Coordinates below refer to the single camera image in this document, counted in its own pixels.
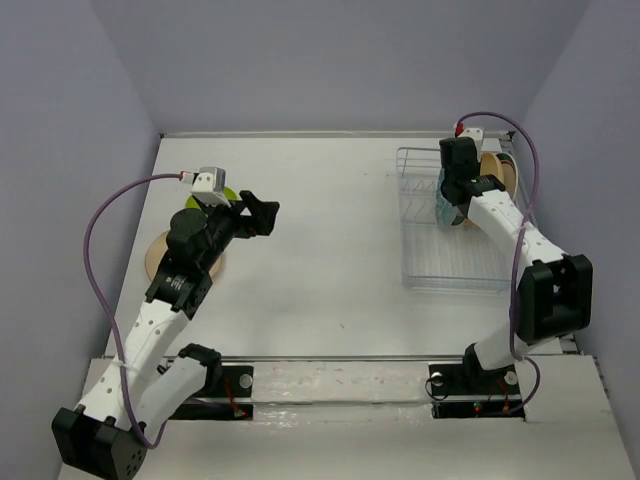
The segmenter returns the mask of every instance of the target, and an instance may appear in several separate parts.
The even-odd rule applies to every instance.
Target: gray wall
[[[522,117],[588,0],[92,2],[163,132]]]
[[[592,325],[580,345],[600,360],[640,474],[638,25],[637,0],[594,0],[524,125],[541,155],[541,227],[595,266]]]
[[[15,0],[0,14],[0,476],[46,480],[49,425],[73,406],[107,324],[84,276],[84,227],[148,173],[155,129],[86,0]],[[97,228],[95,270],[118,295],[144,192]]]

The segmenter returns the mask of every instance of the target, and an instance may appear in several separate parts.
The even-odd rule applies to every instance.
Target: wire dish rack
[[[399,148],[396,171],[404,285],[412,289],[507,290],[507,259],[486,233],[467,223],[438,225],[440,150]]]

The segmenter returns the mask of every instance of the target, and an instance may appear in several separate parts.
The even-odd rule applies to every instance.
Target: white wire basket
[[[404,285],[411,289],[507,290],[507,259],[486,233],[467,222],[438,225],[440,170],[438,149],[402,147],[396,153]]]

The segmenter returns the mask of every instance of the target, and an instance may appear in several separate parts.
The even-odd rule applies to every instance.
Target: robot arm
[[[511,265],[523,216],[496,177],[480,175],[477,134],[481,131],[465,133],[471,134],[440,142],[444,169],[441,192],[493,240]],[[593,277],[593,267],[585,256],[568,255],[530,222],[524,228],[516,279],[514,342],[521,356],[541,343],[589,325]],[[513,364],[509,336],[510,326],[505,323],[469,346],[463,361],[467,375],[491,375]]]
[[[220,381],[220,354],[195,344],[183,348],[171,368],[153,379],[167,348],[211,288],[209,269],[227,245],[234,238],[270,235],[275,225],[277,202],[261,202],[249,191],[230,202],[223,193],[224,179],[224,170],[216,168],[183,173],[200,209],[181,210],[171,219],[167,252],[124,344],[126,365],[112,360],[74,410],[62,408],[55,416],[52,430],[66,464],[103,479],[133,478],[147,448],[132,429],[123,395],[153,442],[185,400]],[[245,209],[250,215],[242,215]],[[128,381],[124,391],[123,366]]]

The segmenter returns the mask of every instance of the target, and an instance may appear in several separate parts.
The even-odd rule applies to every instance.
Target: dish rack
[[[438,225],[440,150],[402,147],[396,153],[402,278],[411,289],[499,293],[509,288],[506,257],[472,224]]]

